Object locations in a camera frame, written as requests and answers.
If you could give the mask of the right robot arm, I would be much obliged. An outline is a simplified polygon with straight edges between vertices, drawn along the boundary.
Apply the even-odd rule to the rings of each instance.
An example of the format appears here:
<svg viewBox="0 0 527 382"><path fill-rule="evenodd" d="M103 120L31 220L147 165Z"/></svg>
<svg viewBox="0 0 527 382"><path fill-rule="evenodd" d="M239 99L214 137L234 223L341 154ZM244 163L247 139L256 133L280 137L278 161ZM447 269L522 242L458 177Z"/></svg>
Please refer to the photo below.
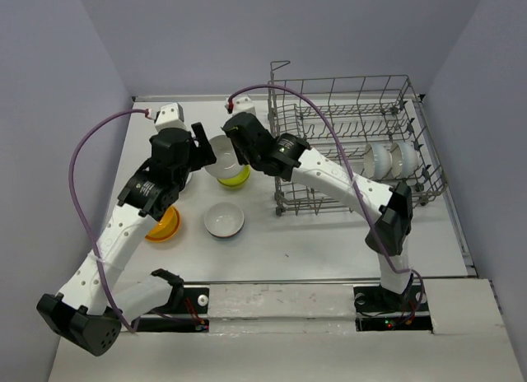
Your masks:
<svg viewBox="0 0 527 382"><path fill-rule="evenodd" d="M290 133L274 137L253 114L234 115L222 130L242 165L318 191L365 219L370 227L366 245L379 259L380 297L389 304L408 301L417 274L408 266L405 249L413 219L412 191L406 184L390 187L349 173L304 139Z"/></svg>

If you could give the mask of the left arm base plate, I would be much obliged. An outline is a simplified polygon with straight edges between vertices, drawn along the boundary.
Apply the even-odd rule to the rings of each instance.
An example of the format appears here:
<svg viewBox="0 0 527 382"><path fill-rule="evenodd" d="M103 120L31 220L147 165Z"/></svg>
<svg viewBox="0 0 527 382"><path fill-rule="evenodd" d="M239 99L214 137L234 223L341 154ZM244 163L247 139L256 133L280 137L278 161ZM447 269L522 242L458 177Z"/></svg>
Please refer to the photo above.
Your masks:
<svg viewBox="0 0 527 382"><path fill-rule="evenodd" d="M210 287L185 285L180 300L133 321L137 333L207 333Z"/></svg>

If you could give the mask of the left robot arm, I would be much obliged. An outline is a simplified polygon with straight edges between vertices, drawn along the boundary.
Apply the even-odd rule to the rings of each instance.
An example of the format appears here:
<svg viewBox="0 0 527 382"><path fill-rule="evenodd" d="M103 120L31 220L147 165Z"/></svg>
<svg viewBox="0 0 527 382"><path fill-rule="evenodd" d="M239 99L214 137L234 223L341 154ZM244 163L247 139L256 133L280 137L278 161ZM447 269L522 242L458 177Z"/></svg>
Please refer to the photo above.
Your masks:
<svg viewBox="0 0 527 382"><path fill-rule="evenodd" d="M126 321L151 310L174 310L184 299L183 279L161 268L113 298L106 295L178 200L189 174L217 160L200 123L190 130L164 128L150 143L151 156L120 192L96 247L57 293L42 295L36 306L57 335L93 356L111 348Z"/></svg>

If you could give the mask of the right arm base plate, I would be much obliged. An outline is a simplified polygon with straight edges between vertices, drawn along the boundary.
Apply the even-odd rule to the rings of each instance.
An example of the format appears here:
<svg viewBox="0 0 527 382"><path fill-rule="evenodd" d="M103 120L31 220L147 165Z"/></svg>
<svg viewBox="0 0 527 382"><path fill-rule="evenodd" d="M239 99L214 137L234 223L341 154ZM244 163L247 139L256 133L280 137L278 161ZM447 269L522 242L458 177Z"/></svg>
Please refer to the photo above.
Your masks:
<svg viewBox="0 0 527 382"><path fill-rule="evenodd" d="M353 288L358 332L433 330L425 294L413 285L402 296L378 286Z"/></svg>

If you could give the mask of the white bowl stack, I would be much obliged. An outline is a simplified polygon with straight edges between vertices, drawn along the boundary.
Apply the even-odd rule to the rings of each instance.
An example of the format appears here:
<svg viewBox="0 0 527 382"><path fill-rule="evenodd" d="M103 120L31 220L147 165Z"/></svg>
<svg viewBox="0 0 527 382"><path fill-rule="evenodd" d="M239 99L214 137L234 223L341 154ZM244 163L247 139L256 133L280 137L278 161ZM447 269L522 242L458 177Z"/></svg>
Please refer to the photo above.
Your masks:
<svg viewBox="0 0 527 382"><path fill-rule="evenodd" d="M192 182L192 179L193 179L193 176L194 176L194 173L190 172L186 181L185 181L185 185L184 187L180 190L181 193L185 192L186 190L189 189L189 186L190 186L190 183Z"/></svg>

